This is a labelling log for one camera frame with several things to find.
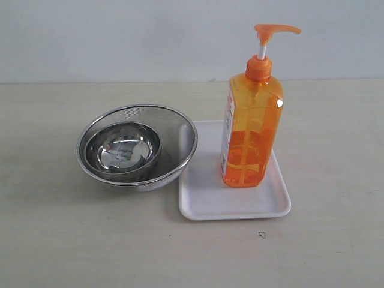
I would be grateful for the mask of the orange soap pump bottle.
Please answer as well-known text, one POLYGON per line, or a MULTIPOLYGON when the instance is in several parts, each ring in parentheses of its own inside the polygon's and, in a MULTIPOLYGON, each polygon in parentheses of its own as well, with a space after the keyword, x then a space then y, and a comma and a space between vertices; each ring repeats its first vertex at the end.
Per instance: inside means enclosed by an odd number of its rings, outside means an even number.
POLYGON ((272 76, 268 42, 278 32, 301 33, 289 25, 256 24, 254 29, 259 51, 244 73, 229 80, 220 161, 223 182, 232 188, 256 187, 263 180, 283 111, 283 87, 272 76))

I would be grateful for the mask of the steel mesh colander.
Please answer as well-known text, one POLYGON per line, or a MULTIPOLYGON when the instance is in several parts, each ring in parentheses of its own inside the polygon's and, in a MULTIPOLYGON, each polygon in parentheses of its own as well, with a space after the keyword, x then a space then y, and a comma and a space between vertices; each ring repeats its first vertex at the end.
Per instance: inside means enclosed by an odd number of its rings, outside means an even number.
POLYGON ((93 120, 81 133, 76 145, 76 158, 82 170, 94 180, 123 191, 145 192, 161 188, 180 176, 192 159, 198 143, 197 128, 182 112, 164 105, 134 104, 115 108, 93 120), (90 171, 83 149, 101 129, 120 122, 139 122, 157 131, 161 155, 156 166, 141 180, 113 182, 90 171))

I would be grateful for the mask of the small stainless steel bowl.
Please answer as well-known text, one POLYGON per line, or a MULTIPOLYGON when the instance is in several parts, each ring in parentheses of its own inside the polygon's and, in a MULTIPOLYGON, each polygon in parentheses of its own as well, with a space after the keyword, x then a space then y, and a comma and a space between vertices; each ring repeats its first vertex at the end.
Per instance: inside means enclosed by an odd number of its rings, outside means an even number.
POLYGON ((93 135, 83 152, 86 165, 97 176, 113 182, 139 181, 156 166, 161 139, 146 124, 120 122, 93 135))

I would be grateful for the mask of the white foam tray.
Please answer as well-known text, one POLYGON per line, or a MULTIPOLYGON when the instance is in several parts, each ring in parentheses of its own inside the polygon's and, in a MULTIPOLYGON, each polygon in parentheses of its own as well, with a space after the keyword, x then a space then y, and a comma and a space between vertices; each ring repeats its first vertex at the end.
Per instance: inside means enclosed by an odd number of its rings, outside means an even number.
POLYGON ((220 165, 222 121, 196 121, 197 149, 179 177, 179 210, 193 221, 277 218, 291 210, 291 199, 275 155, 263 181, 253 188, 223 183, 220 165))

